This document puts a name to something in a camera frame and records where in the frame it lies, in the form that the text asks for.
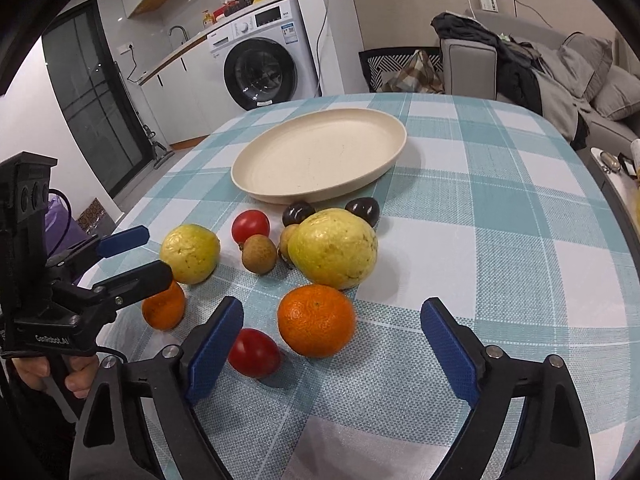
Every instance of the gray pillow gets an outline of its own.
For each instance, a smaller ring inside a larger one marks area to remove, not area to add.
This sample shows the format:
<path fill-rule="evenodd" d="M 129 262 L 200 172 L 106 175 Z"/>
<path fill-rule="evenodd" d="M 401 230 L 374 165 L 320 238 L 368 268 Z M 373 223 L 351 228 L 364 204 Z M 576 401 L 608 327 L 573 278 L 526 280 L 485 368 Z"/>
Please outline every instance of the gray pillow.
<path fill-rule="evenodd" d="M 574 32 L 565 40 L 564 45 L 575 50 L 593 68 L 593 76 L 582 96 L 585 101 L 591 102 L 604 86 L 613 64 L 611 42 L 604 38 L 592 38 L 581 32 Z"/>
<path fill-rule="evenodd" d="M 640 111 L 640 79 L 619 66 L 612 66 L 607 81 L 593 101 L 593 107 L 612 121 L 635 114 Z"/>

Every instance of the red tomato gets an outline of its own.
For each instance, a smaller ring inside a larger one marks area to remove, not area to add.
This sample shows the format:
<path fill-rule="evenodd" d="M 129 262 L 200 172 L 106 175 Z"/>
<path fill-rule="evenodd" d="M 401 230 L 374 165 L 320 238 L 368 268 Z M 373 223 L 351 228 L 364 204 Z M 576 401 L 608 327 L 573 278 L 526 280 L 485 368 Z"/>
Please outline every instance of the red tomato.
<path fill-rule="evenodd" d="M 253 235 L 269 236 L 269 219 L 262 211 L 249 209 L 240 213 L 231 226 L 231 236 L 237 244 L 244 244 Z"/>
<path fill-rule="evenodd" d="M 265 333 L 243 328 L 227 359 L 242 375 L 260 379 L 280 367 L 280 349 Z"/>

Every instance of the sofa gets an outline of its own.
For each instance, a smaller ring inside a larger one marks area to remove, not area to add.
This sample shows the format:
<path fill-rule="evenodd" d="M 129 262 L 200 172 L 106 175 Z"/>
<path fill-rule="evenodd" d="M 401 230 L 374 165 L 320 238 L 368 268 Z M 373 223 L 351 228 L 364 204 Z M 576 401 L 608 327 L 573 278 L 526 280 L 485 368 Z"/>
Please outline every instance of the sofa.
<path fill-rule="evenodd" d="M 476 10 L 475 14 L 476 20 L 495 34 L 541 43 L 553 50 L 571 38 L 558 30 L 521 18 L 484 10 Z M 496 90 L 497 53 L 493 47 L 462 40 L 442 40 L 440 43 L 446 94 L 510 102 Z M 640 136 L 640 112 L 619 121 L 607 119 L 596 110 L 588 113 L 590 133 L 586 139 L 587 148 L 578 150 L 578 156 L 586 162 L 590 149 L 596 147 L 614 156 L 623 153 L 631 158 L 630 144 Z"/>

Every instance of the beige oval plate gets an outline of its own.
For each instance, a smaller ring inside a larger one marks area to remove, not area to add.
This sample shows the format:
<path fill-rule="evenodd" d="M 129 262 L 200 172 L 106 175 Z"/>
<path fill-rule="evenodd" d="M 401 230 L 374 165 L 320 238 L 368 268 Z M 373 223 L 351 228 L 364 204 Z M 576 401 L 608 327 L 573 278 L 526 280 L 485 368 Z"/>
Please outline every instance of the beige oval plate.
<path fill-rule="evenodd" d="M 263 202 L 320 202 L 370 184 L 406 143 L 395 117 L 366 108 L 296 117 L 250 142 L 231 168 L 234 184 Z"/>

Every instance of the metal bolt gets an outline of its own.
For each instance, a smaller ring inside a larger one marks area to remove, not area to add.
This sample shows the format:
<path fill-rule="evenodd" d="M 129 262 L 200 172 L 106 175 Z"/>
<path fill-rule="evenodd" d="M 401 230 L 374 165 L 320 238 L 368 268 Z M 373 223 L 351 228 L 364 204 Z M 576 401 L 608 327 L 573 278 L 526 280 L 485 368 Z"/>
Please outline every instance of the metal bolt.
<path fill-rule="evenodd" d="M 165 346 L 162 349 L 162 357 L 165 359 L 171 359 L 172 357 L 176 357 L 180 353 L 180 347 L 177 345 L 169 345 Z"/>
<path fill-rule="evenodd" d="M 117 362 L 118 358 L 116 356 L 107 355 L 107 357 L 102 360 L 102 368 L 111 368 L 115 366 Z"/>
<path fill-rule="evenodd" d="M 486 354 L 493 359 L 500 359 L 504 355 L 504 351 L 499 346 L 489 345 L 486 348 Z"/>
<path fill-rule="evenodd" d="M 559 355 L 551 354 L 549 356 L 549 363 L 556 368 L 562 368 L 564 366 L 564 361 Z"/>

